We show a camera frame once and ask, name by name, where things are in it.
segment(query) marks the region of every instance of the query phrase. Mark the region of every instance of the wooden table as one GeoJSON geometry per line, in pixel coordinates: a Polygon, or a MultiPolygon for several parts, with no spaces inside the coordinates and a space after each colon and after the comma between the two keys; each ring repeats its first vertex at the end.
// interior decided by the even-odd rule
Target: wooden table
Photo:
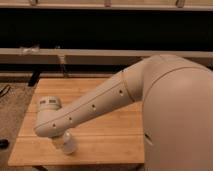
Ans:
{"type": "Polygon", "coordinates": [[[10,166],[143,163],[141,104],[135,103],[70,129],[78,150],[64,155],[50,139],[33,131],[36,102],[42,96],[58,96],[63,105],[102,83],[105,78],[41,79],[13,147],[10,166]]]}

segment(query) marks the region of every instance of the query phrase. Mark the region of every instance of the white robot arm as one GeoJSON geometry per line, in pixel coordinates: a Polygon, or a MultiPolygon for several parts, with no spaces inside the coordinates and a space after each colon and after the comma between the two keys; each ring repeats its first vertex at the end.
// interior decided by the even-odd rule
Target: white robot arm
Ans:
{"type": "Polygon", "coordinates": [[[63,108],[57,98],[42,98],[35,133],[62,136],[71,127],[139,100],[149,171],[213,170],[212,72],[174,55],[132,65],[63,108]]]}

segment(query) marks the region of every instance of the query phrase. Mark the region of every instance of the screw hole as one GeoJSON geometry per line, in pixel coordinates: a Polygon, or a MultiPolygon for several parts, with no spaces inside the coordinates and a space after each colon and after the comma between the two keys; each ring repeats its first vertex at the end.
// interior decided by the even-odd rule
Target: screw hole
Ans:
{"type": "Polygon", "coordinates": [[[96,110],[96,107],[95,107],[95,105],[94,105],[94,104],[92,105],[92,108],[93,108],[93,110],[94,110],[94,111],[96,110]]]}
{"type": "Polygon", "coordinates": [[[122,90],[119,90],[119,94],[120,94],[121,96],[124,95],[122,90]]]}
{"type": "Polygon", "coordinates": [[[53,124],[53,128],[55,128],[55,129],[56,129],[56,124],[55,124],[55,123],[53,124]]]}
{"type": "Polygon", "coordinates": [[[69,117],[69,121],[72,122],[72,118],[71,117],[69,117]]]}

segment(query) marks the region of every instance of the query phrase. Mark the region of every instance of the black wall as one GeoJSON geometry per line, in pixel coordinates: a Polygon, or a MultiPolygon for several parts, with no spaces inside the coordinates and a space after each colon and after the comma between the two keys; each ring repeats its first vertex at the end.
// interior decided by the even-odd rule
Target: black wall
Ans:
{"type": "Polygon", "coordinates": [[[213,12],[0,9],[0,48],[213,51],[213,12]]]}

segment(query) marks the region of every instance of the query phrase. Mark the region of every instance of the floor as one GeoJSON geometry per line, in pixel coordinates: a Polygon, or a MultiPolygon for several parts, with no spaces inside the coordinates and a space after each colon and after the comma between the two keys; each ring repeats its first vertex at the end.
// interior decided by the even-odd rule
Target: floor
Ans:
{"type": "MultiPolygon", "coordinates": [[[[18,134],[24,113],[30,103],[35,87],[28,87],[26,79],[1,80],[0,90],[10,85],[10,91],[0,97],[0,138],[10,141],[6,150],[0,150],[0,171],[35,171],[32,167],[9,167],[7,161],[18,134]]],[[[136,164],[126,165],[83,165],[83,166],[45,166],[50,171],[134,171],[136,164]]]]}

